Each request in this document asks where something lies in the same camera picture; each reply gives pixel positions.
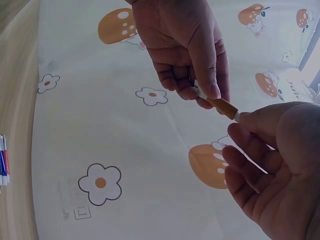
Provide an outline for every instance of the finger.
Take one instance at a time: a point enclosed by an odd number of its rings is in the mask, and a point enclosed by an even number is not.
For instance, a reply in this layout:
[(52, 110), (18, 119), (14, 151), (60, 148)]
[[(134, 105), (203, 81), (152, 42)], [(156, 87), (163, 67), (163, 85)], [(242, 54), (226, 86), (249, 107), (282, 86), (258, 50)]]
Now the finger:
[(230, 102), (229, 61), (222, 39), (215, 42), (215, 50), (217, 84), (221, 92), (221, 97)]
[(230, 124), (228, 134), (252, 161), (269, 174), (275, 175), (279, 171), (283, 158), (278, 151), (270, 149), (260, 138), (252, 135), (238, 123)]
[(176, 92), (184, 100), (195, 100), (198, 94), (193, 88), (193, 83), (189, 78), (189, 67), (174, 66), (172, 68), (176, 81)]
[(200, 23), (190, 40), (188, 51), (196, 80), (204, 94), (211, 99), (219, 99), (221, 93), (217, 83), (217, 53), (213, 30), (212, 24)]
[(206, 100), (202, 99), (201, 97), (198, 97), (198, 98), (196, 99), (196, 103), (197, 103), (200, 107), (202, 107), (202, 108), (204, 108), (204, 109), (207, 109), (207, 110), (210, 110), (210, 109), (213, 109), (213, 108), (214, 108), (210, 103), (208, 103)]
[(169, 91), (174, 91), (177, 88), (174, 73), (172, 71), (172, 66), (168, 64), (153, 62), (154, 69), (158, 75), (160, 83), (165, 89)]
[(237, 169), (245, 178), (246, 182), (257, 192), (262, 193), (274, 179), (273, 175), (264, 174), (253, 165), (234, 146), (226, 146), (222, 152), (225, 161), (233, 168)]
[[(191, 66), (189, 68), (189, 77), (190, 77), (192, 84), (194, 85), (195, 79), (196, 79), (196, 73), (195, 73), (193, 66)], [(198, 97), (196, 99), (196, 102), (200, 107), (202, 107), (204, 109), (210, 110), (210, 109), (214, 108), (210, 103), (208, 103), (206, 100), (202, 99), (201, 97)]]
[(224, 177), (235, 202), (253, 220), (253, 212), (259, 194), (247, 183), (245, 177), (231, 166), (225, 168)]
[(176, 92), (184, 100), (196, 100), (198, 98), (198, 94), (189, 78), (181, 78), (176, 81)]
[(279, 119), (286, 111), (305, 102), (279, 103), (260, 108), (252, 113), (241, 114), (240, 124), (248, 131), (270, 137), (276, 136), (276, 127)]

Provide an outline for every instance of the blue marker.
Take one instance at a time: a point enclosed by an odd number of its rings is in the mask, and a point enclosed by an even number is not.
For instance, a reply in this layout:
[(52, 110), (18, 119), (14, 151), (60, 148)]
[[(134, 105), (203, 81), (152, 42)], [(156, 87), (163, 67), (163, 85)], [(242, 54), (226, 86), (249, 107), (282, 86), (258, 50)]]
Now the blue marker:
[(6, 167), (6, 159), (5, 159), (5, 148), (3, 141), (0, 141), (0, 165), (2, 169), (2, 186), (8, 185), (7, 181), (7, 167)]

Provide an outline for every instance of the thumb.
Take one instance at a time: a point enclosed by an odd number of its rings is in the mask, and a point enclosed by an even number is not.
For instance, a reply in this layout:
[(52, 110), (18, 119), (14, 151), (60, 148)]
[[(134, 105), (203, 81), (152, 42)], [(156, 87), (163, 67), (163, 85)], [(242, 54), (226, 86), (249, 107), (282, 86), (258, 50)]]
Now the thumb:
[(221, 93), (217, 83), (217, 53), (213, 32), (213, 26), (210, 26), (209, 23), (200, 23), (191, 38), (188, 51), (200, 88), (208, 98), (220, 99)]
[(240, 114), (239, 122), (248, 131), (254, 134), (276, 136), (277, 125), (280, 118), (290, 109), (304, 105), (305, 102), (286, 102), (269, 105), (254, 112)]

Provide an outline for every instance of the white flower print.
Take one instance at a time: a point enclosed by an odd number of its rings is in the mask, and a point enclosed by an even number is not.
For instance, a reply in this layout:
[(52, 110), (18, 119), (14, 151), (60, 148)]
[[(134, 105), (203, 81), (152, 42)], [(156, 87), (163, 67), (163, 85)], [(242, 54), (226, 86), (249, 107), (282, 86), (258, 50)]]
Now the white flower print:
[(168, 102), (167, 93), (163, 90), (154, 90), (149, 87), (143, 87), (141, 91), (137, 91), (135, 95), (141, 99), (147, 106), (155, 106), (157, 104), (165, 104)]
[(284, 53), (282, 55), (282, 62), (284, 64), (287, 64), (290, 61), (290, 59), (292, 58), (292, 56), (293, 56), (292, 51), (288, 51), (288, 52)]
[(59, 76), (52, 76), (51, 74), (44, 75), (42, 80), (38, 84), (38, 94), (43, 94), (47, 90), (54, 89), (57, 86), (59, 80)]
[(88, 194), (92, 205), (102, 206), (107, 200), (114, 201), (121, 196), (120, 179), (121, 172), (117, 167), (104, 168), (103, 165), (95, 163), (88, 167), (86, 176), (78, 180), (78, 186)]

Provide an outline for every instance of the orange mushroom print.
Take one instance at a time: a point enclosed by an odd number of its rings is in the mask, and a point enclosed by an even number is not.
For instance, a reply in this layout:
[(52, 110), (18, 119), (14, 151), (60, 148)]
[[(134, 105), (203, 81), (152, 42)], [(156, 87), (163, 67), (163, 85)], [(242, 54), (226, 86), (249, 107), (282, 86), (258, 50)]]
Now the orange mushroom print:
[(270, 70), (265, 73), (257, 73), (255, 75), (255, 80), (264, 93), (273, 98), (278, 97), (277, 85), (280, 78), (273, 71)]
[(222, 149), (213, 144), (197, 145), (189, 151), (189, 162), (195, 175), (214, 189), (227, 189), (225, 168), (228, 164), (222, 156)]
[(250, 29), (257, 38), (260, 36), (261, 32), (266, 30), (263, 18), (266, 16), (266, 10), (269, 8), (269, 6), (264, 7), (258, 3), (253, 4), (238, 14), (239, 22)]
[(117, 9), (105, 15), (98, 25), (98, 35), (104, 44), (128, 43), (141, 50), (146, 49), (130, 8)]
[(315, 19), (315, 11), (309, 11), (307, 9), (300, 9), (296, 13), (296, 24), (302, 29), (302, 33), (309, 27), (309, 23)]

